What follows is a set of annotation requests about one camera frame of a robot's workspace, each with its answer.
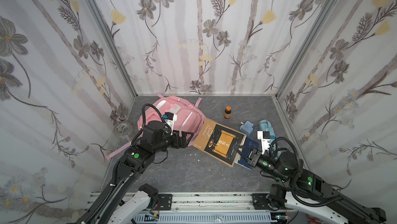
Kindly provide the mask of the pink student backpack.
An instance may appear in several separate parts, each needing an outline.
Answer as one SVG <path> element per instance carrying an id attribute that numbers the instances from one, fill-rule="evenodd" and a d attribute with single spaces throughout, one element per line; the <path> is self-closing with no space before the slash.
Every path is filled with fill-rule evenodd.
<path id="1" fill-rule="evenodd" d="M 206 120 L 206 116 L 199 109 L 202 98 L 198 98 L 198 100 L 192 104 L 188 100 L 177 96 L 164 97 L 162 94 L 158 94 L 157 96 L 159 99 L 154 103 L 154 106 L 159 110 L 161 115 L 165 117 L 165 121 L 170 125 L 172 130 L 193 133 L 193 137 L 189 142 L 191 146 Z M 129 121 L 123 121 L 114 127 L 114 134 L 120 140 L 124 140 L 127 143 L 109 154 L 106 157 L 108 160 L 131 145 L 133 139 L 133 125 Z"/>

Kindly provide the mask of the brown black book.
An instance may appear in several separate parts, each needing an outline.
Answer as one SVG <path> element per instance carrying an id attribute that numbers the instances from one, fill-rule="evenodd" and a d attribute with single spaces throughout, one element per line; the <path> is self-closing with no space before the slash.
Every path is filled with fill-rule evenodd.
<path id="1" fill-rule="evenodd" d="M 206 119 L 193 147 L 232 167 L 238 160 L 238 149 L 245 142 L 246 135 Z"/>

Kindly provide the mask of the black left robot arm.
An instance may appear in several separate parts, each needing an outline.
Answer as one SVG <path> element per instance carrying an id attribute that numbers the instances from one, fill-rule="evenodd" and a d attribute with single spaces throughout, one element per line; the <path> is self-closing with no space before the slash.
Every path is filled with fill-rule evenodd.
<path id="1" fill-rule="evenodd" d="M 172 130 L 160 111 L 152 104 L 142 106 L 143 125 L 131 145 L 113 167 L 104 191 L 76 224 L 107 224 L 125 194 L 151 165 L 159 152 L 168 148 L 186 148 L 194 133 Z"/>

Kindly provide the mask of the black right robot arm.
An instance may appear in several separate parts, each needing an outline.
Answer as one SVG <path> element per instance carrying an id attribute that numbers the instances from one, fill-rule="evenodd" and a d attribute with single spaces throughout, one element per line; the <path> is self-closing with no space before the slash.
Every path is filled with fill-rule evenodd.
<path id="1" fill-rule="evenodd" d="M 243 155 L 245 146 L 236 145 L 235 151 L 248 165 L 258 167 L 263 177 L 271 178 L 276 184 L 271 186 L 267 196 L 254 199 L 253 205 L 265 210 L 277 211 L 282 208 L 312 212 L 315 216 L 325 207 L 332 213 L 346 219 L 348 224 L 383 224 L 386 212 L 378 207 L 366 207 L 343 195 L 334 186 L 315 173 L 304 169 L 295 145 L 285 137 L 276 138 L 270 148 L 284 141 L 289 148 L 269 150 L 267 154 L 251 148 L 249 156 Z"/>

